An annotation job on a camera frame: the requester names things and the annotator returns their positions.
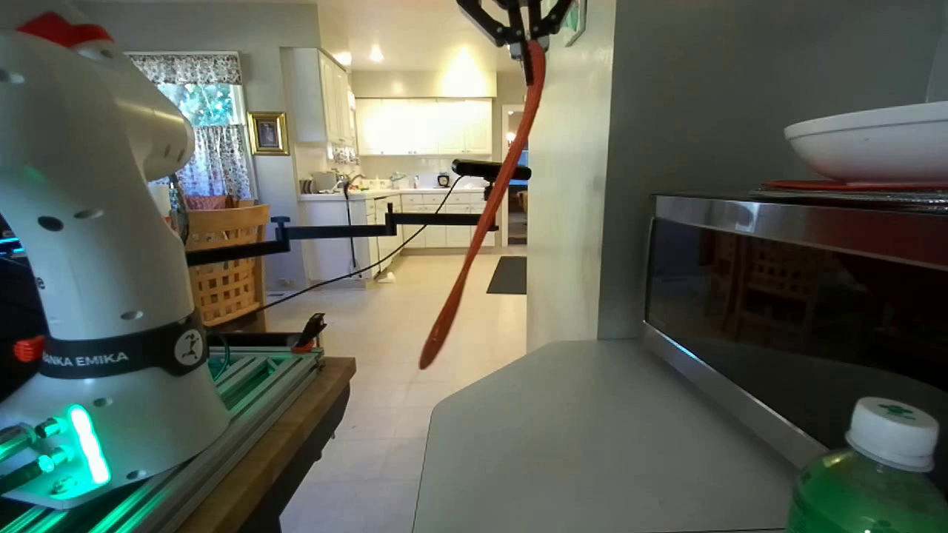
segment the white wall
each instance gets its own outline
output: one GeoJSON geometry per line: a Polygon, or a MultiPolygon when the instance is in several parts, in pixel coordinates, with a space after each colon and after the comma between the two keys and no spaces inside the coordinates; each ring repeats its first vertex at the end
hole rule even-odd
{"type": "MultiPolygon", "coordinates": [[[[246,110],[287,110],[283,79],[283,48],[318,48],[318,6],[293,3],[89,3],[126,51],[240,51],[246,73],[246,110]]],[[[255,156],[261,200],[271,213],[296,213],[296,179],[292,156],[255,156]]],[[[267,286],[302,280],[299,253],[267,258],[267,286]]]]}
{"type": "Polygon", "coordinates": [[[653,196],[810,178],[782,128],[921,99],[944,9],[592,0],[588,36],[551,48],[530,142],[530,347],[637,335],[653,196]]]}

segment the microwave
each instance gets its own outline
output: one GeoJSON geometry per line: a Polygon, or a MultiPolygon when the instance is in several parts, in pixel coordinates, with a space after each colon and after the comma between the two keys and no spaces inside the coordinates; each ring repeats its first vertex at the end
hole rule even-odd
{"type": "Polygon", "coordinates": [[[859,397],[941,425],[948,495],[948,206],[918,197],[659,196],[644,341],[804,467],[859,397]]]}

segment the wooden table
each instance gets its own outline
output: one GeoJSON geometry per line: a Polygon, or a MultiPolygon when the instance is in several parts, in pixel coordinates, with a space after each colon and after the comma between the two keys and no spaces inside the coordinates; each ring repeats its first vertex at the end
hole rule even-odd
{"type": "Polygon", "coordinates": [[[326,357],[318,379],[283,410],[240,465],[182,529],[278,529],[278,515],[345,418],[355,357],[326,357]]]}

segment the wicker basket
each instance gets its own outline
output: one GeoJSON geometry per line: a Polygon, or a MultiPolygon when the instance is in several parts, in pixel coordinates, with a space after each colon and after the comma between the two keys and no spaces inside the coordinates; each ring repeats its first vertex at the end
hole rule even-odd
{"type": "MultiPolygon", "coordinates": [[[[194,209],[188,247],[228,247],[261,242],[264,225],[264,203],[194,209]]],[[[237,320],[264,305],[261,258],[191,267],[191,283],[206,324],[237,320]]]]}

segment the white plate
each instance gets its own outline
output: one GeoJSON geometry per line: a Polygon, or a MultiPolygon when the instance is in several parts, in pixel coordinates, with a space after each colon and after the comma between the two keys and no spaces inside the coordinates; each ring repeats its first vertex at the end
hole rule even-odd
{"type": "Polygon", "coordinates": [[[824,114],[786,135],[826,178],[948,178],[948,99],[824,114]]]}

